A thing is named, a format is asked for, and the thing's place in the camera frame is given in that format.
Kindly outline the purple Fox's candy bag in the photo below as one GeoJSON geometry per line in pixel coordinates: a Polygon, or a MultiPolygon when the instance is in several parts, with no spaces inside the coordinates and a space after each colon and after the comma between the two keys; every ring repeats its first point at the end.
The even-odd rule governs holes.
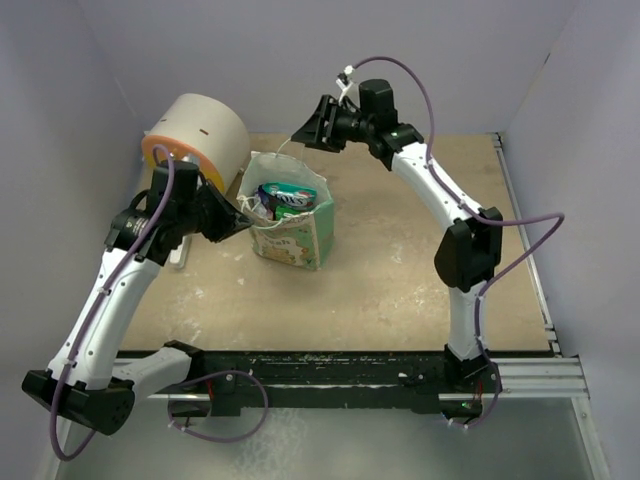
{"type": "Polygon", "coordinates": [[[265,217],[268,220],[273,220],[275,218],[275,209],[277,208],[276,204],[274,203],[274,199],[271,197],[270,194],[268,194],[265,191],[265,189],[263,188],[262,185],[260,185],[257,188],[256,194],[258,196],[258,199],[259,199],[261,205],[264,208],[265,217]]]}

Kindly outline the teal Fox's candy bag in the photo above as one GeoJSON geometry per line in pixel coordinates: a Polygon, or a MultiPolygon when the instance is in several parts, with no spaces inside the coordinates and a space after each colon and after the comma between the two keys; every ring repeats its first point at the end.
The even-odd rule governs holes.
{"type": "Polygon", "coordinates": [[[258,187],[258,192],[265,194],[271,203],[298,211],[312,208],[317,198],[317,191],[312,188],[282,182],[264,183],[258,187]]]}

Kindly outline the green floral paper bag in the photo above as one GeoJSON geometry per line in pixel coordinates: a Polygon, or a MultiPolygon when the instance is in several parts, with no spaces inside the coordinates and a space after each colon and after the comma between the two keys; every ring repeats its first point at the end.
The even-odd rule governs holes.
{"type": "Polygon", "coordinates": [[[236,196],[240,211],[253,222],[249,233],[254,252],[266,259],[308,270],[322,267],[333,246],[335,206],[327,180],[296,157],[253,151],[236,196]],[[256,194],[269,182],[317,191],[312,214],[289,221],[268,220],[256,194]]]}

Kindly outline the green Fox's candy bag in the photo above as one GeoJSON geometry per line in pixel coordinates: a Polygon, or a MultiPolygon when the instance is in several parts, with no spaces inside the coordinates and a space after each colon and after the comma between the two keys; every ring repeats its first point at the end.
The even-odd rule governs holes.
{"type": "Polygon", "coordinates": [[[275,221],[289,221],[294,218],[303,218],[311,215],[313,210],[296,210],[289,206],[277,206],[274,212],[275,221]]]}

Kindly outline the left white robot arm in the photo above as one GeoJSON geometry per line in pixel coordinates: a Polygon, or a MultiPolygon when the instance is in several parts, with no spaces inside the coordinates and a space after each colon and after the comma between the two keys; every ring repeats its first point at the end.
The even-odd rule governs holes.
{"type": "Polygon", "coordinates": [[[118,368],[115,360],[138,305],[184,237],[219,243],[251,225],[199,168],[156,166],[149,188],[117,214],[100,269],[71,333],[43,370],[30,370],[23,391],[54,419],[103,435],[117,432],[134,406],[193,375],[202,353],[179,341],[118,368]]]}

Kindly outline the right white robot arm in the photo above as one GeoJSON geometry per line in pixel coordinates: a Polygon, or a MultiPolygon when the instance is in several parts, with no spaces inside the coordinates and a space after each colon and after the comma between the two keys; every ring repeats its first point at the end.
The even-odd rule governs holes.
{"type": "Polygon", "coordinates": [[[485,330],[485,293],[501,261],[501,212],[468,197],[438,164],[418,130],[398,119],[394,92],[382,79],[358,87],[359,102],[323,95],[292,135],[307,148],[339,153],[350,142],[403,179],[443,231],[435,270],[449,289],[450,328],[443,375],[453,385],[474,384],[491,366],[485,330]]]}

